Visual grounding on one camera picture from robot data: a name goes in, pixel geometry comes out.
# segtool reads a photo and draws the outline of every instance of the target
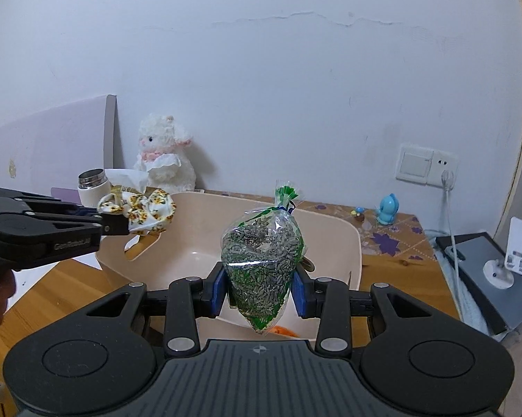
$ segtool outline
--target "beige plastic bin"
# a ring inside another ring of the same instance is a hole
[[[111,284],[121,287],[130,282],[143,282],[148,289],[168,288],[176,279],[187,276],[206,277],[220,261],[220,237],[233,221],[244,212],[266,207],[267,203],[228,196],[195,192],[172,195],[176,213],[168,229],[135,259],[124,254],[126,244],[134,237],[106,237],[97,260]],[[362,255],[359,233],[351,224],[325,214],[295,210],[293,216],[307,245],[306,256],[315,265],[311,277],[332,277],[359,289],[362,273]],[[269,333],[256,334],[247,320],[227,300],[217,319],[200,318],[197,321],[199,338],[204,345],[208,338],[243,340],[281,340],[288,338]],[[301,338],[314,342],[318,319],[298,317],[292,297],[277,323]],[[151,322],[162,331],[164,318]]]

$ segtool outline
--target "white cable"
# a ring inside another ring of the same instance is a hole
[[[457,259],[456,239],[454,238],[454,233],[452,232],[452,225],[450,223],[450,190],[452,188],[451,181],[453,180],[453,178],[454,174],[451,171],[444,171],[442,173],[442,186],[444,188],[444,192],[446,193],[446,218],[448,220],[448,231],[450,232],[450,239],[452,241],[452,252],[454,254],[454,271],[456,275],[454,279],[454,293],[456,295],[457,304],[459,306],[460,319],[463,321],[462,300],[460,292],[460,270]]]

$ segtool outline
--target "blue figurine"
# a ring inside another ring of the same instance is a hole
[[[382,201],[380,201],[380,207],[375,209],[376,220],[383,226],[392,224],[399,208],[400,202],[398,202],[393,193],[383,197]]]

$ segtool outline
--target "wooden table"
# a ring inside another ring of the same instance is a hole
[[[348,214],[349,208],[340,207],[340,209],[345,212],[345,215]],[[135,250],[135,256],[143,246],[135,245],[132,249]],[[440,266],[434,259],[410,259],[407,254],[390,256],[384,253],[381,255],[364,253],[360,289],[368,290],[371,284],[377,282],[392,284],[457,318],[452,296]],[[113,287],[102,271],[74,260],[60,262],[6,313],[4,323],[0,327],[0,379],[2,379],[2,361],[18,340],[111,291]],[[354,346],[364,346],[368,343],[365,319],[354,318],[352,332]],[[5,409],[7,416],[15,415],[15,406],[9,396]]]

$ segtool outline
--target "transparent plastic bag of dried herbs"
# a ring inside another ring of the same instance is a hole
[[[251,210],[222,238],[221,259],[230,279],[230,305],[262,334],[281,316],[296,264],[306,247],[292,216],[298,193],[277,186],[274,207]]]

